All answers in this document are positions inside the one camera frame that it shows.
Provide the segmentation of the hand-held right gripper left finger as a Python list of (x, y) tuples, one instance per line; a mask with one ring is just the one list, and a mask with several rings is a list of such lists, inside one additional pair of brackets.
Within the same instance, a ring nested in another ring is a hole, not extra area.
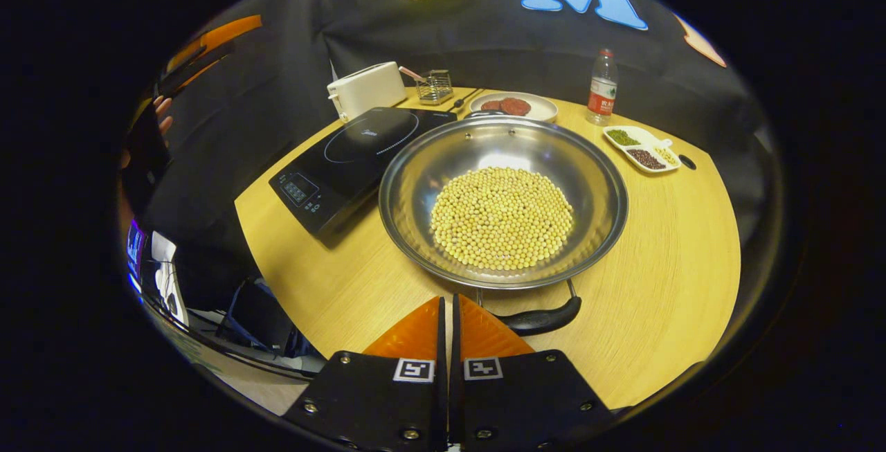
[(445, 300), (412, 310), (361, 353), (333, 354), (284, 420), (360, 451), (447, 447)]

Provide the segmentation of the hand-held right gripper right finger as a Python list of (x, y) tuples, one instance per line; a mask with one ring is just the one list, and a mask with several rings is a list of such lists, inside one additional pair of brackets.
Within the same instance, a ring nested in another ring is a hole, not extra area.
[(532, 349), (460, 294), (452, 310), (450, 440), (462, 451), (573, 451), (611, 426), (562, 351)]

